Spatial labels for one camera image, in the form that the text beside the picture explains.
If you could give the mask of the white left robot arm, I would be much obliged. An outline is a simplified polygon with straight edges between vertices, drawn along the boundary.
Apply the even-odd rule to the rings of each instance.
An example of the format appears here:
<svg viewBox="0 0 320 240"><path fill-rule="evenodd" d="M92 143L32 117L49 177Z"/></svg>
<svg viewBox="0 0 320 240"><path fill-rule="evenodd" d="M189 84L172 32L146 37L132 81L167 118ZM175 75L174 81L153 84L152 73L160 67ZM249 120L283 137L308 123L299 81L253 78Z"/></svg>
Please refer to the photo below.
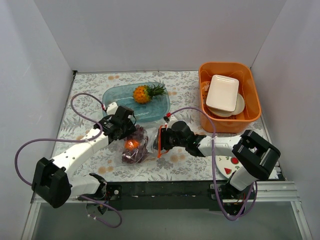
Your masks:
<svg viewBox="0 0 320 240"><path fill-rule="evenodd" d="M53 208L70 197L82 196L101 201L106 197L107 181L96 173L73 178L74 172L99 150L136 131L134 111L112 103L88 134L63 153L40 159L35 167L31 189Z"/></svg>

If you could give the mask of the purple fake grape bunch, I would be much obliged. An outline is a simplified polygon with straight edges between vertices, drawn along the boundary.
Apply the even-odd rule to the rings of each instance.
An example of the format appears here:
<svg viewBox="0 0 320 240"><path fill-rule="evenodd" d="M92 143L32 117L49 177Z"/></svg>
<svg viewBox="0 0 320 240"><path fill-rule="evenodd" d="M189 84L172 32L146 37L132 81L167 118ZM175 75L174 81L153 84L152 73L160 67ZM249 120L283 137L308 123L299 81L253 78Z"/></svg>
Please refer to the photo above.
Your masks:
<svg viewBox="0 0 320 240"><path fill-rule="evenodd" d="M140 125L135 126L136 131L124 139L124 149L122 151L121 160L124 164L137 164L145 160L148 155L147 144L149 137L147 131ZM137 140L140 145L133 150L125 149L127 140Z"/></svg>

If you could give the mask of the fake pineapple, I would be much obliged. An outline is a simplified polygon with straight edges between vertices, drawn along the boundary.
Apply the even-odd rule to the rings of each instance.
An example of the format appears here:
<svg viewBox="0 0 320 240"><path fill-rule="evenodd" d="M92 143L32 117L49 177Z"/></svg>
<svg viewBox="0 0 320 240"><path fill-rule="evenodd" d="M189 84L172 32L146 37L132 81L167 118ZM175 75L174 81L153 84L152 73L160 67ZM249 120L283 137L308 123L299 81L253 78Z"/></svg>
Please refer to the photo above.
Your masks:
<svg viewBox="0 0 320 240"><path fill-rule="evenodd" d="M138 104L147 104L155 97L167 95L166 87L160 83L139 85L133 91L133 100Z"/></svg>

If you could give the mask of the clear zip top bag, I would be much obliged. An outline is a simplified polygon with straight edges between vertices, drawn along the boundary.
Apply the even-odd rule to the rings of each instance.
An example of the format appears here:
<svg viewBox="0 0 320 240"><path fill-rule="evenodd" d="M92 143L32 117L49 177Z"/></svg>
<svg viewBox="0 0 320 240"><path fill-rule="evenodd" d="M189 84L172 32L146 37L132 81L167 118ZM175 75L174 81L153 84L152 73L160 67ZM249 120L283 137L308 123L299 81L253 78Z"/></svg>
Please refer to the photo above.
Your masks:
<svg viewBox="0 0 320 240"><path fill-rule="evenodd" d="M136 125L135 132L124 138L123 150L121 154L121 161L127 165L135 165L142 163L149 157L160 158L169 150L164 150L163 140L165 134L162 130L166 130L167 124L160 125L160 127L144 128Z"/></svg>

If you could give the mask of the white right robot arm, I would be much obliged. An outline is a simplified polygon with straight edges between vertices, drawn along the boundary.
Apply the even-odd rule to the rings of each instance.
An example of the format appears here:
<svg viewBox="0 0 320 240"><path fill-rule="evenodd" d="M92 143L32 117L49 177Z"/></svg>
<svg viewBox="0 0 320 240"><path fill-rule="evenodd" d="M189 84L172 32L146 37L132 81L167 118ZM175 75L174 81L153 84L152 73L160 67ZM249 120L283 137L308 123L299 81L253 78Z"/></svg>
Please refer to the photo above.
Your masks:
<svg viewBox="0 0 320 240"><path fill-rule="evenodd" d="M160 127L152 144L158 153L184 148L194 157L213 157L215 167L227 178L223 196L237 199L255 181L266 181L281 152L253 130L232 137L195 134L184 121Z"/></svg>

